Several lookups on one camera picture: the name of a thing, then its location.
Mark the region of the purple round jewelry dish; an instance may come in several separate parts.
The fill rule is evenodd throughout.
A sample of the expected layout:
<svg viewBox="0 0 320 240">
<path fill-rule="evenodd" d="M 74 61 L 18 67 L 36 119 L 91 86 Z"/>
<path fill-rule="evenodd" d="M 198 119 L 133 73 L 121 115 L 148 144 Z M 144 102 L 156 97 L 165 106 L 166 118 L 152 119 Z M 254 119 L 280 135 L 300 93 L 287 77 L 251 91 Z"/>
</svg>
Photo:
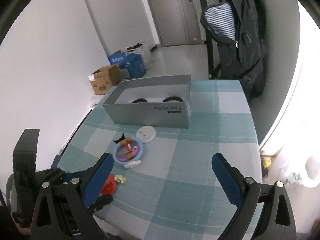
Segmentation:
<svg viewBox="0 0 320 240">
<path fill-rule="evenodd" d="M 132 161 L 139 161 L 144 154 L 144 145 L 137 137 L 126 137 L 124 133 L 118 140 L 114 140 L 116 146 L 112 156 L 114 161 L 122 166 Z"/>
</svg>

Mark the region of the yellow flower hair clip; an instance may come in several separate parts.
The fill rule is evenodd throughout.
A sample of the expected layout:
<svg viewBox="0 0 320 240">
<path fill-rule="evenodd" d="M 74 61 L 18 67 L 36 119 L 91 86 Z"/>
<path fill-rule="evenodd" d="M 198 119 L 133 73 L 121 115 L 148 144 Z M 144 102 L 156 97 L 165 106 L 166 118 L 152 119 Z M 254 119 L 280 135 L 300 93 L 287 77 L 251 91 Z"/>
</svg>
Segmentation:
<svg viewBox="0 0 320 240">
<path fill-rule="evenodd" d="M 115 175 L 114 179 L 117 183 L 121 183 L 121 184 L 124 184 L 126 181 L 126 178 L 122 175 Z"/>
</svg>

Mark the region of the white cloud hair clip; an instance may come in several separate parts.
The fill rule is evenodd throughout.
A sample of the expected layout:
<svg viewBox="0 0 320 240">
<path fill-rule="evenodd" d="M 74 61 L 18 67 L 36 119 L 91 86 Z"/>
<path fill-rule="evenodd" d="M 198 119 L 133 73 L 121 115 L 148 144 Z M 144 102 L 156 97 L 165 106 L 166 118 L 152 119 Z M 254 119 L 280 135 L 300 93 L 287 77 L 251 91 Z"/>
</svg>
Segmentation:
<svg viewBox="0 0 320 240">
<path fill-rule="evenodd" d="M 134 167 L 136 167 L 136 166 L 138 166 L 140 164 L 141 164 L 141 161 L 140 160 L 136 160 L 136 161 L 131 161 L 131 162 L 125 164 L 124 167 L 125 168 L 134 168 Z"/>
</svg>

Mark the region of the teal checked tablecloth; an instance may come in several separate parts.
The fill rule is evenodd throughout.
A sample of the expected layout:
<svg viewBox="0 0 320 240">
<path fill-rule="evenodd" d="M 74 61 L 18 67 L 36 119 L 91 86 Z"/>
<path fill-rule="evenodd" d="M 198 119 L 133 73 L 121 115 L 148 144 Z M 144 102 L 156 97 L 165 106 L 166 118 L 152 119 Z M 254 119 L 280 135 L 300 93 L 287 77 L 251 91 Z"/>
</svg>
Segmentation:
<svg viewBox="0 0 320 240">
<path fill-rule="evenodd" d="M 232 216 L 212 171 L 221 153 L 244 176 L 261 182 L 254 122 L 239 81 L 193 80 L 188 128 L 156 128 L 142 162 L 112 173 L 126 178 L 96 213 L 124 239 L 217 239 Z"/>
</svg>

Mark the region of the white round lid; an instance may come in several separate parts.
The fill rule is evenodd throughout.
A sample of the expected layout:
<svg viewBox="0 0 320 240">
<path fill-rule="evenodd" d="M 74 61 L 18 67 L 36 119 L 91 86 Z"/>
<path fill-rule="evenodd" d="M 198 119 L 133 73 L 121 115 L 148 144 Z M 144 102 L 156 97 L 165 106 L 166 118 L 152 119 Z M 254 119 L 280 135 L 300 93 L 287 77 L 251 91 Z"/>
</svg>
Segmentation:
<svg viewBox="0 0 320 240">
<path fill-rule="evenodd" d="M 153 126 L 143 126 L 136 132 L 136 137 L 146 144 L 156 137 L 156 129 Z"/>
</svg>

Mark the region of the grey cardboard box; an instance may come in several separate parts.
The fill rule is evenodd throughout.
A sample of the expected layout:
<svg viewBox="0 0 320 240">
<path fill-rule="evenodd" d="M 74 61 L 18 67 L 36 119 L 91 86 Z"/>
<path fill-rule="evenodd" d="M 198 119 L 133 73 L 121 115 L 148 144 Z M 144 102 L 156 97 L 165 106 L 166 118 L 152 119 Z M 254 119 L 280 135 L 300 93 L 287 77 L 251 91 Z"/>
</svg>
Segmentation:
<svg viewBox="0 0 320 240">
<path fill-rule="evenodd" d="M 187 128 L 190 123 L 190 75 L 123 81 L 103 102 L 115 124 Z"/>
</svg>

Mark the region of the white packaging bags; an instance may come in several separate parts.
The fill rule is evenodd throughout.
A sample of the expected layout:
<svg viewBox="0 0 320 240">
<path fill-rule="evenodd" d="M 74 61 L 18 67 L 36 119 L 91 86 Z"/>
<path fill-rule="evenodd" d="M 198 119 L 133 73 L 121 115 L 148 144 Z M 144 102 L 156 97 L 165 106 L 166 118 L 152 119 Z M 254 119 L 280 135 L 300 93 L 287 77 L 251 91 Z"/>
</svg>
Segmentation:
<svg viewBox="0 0 320 240">
<path fill-rule="evenodd" d="M 91 97 L 91 109 L 94 109 L 104 97 L 105 95 L 93 95 Z"/>
</svg>

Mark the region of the brown cardboard box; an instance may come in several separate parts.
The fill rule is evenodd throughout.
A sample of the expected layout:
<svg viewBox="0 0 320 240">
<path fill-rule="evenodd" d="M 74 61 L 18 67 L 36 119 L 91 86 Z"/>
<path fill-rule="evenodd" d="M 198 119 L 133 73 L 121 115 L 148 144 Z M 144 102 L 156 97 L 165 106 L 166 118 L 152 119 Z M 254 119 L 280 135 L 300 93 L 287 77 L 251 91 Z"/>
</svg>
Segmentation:
<svg viewBox="0 0 320 240">
<path fill-rule="evenodd" d="M 113 86 L 121 83 L 119 64 L 99 68 L 88 76 L 90 84 L 96 95 L 106 94 Z"/>
</svg>

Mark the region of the blue cardboard box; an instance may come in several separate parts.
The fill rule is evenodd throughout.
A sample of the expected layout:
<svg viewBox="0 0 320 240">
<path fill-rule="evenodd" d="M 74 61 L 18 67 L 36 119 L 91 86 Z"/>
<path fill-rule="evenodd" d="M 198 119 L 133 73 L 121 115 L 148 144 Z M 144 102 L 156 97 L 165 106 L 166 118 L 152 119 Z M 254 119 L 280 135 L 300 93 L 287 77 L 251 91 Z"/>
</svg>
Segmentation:
<svg viewBox="0 0 320 240">
<path fill-rule="evenodd" d="M 146 74 L 144 62 L 140 54 L 126 54 L 118 51 L 108 57 L 110 64 L 118 64 L 123 80 L 138 79 Z"/>
</svg>

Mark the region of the white plastic bag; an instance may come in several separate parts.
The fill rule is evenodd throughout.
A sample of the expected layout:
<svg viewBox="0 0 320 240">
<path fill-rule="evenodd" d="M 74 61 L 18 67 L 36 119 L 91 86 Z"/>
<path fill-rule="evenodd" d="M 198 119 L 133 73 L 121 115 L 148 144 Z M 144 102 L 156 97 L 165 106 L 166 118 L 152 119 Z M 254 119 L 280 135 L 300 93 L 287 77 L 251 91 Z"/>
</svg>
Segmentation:
<svg viewBox="0 0 320 240">
<path fill-rule="evenodd" d="M 150 70 L 154 65 L 154 60 L 152 58 L 148 42 L 141 42 L 132 47 L 128 47 L 125 49 L 125 53 L 127 56 L 130 54 L 139 54 L 146 70 Z"/>
</svg>

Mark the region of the black jacket striped lining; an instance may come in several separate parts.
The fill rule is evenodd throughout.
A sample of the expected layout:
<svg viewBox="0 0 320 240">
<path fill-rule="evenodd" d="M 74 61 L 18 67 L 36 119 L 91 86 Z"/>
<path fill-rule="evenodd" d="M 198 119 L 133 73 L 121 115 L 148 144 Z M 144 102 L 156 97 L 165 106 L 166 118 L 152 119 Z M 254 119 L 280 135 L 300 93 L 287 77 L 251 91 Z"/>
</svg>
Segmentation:
<svg viewBox="0 0 320 240">
<path fill-rule="evenodd" d="M 248 102 L 265 87 L 266 17 L 259 0 L 225 0 L 204 9 L 200 22 L 217 44 L 212 77 L 238 80 Z"/>
</svg>

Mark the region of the grey door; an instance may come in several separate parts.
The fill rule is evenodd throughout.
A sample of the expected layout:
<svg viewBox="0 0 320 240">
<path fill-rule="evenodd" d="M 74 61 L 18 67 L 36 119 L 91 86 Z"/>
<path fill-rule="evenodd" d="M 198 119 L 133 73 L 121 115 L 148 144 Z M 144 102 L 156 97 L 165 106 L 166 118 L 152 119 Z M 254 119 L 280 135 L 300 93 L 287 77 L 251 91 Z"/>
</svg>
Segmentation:
<svg viewBox="0 0 320 240">
<path fill-rule="evenodd" d="M 195 0 L 148 0 L 163 47 L 202 44 Z"/>
</svg>

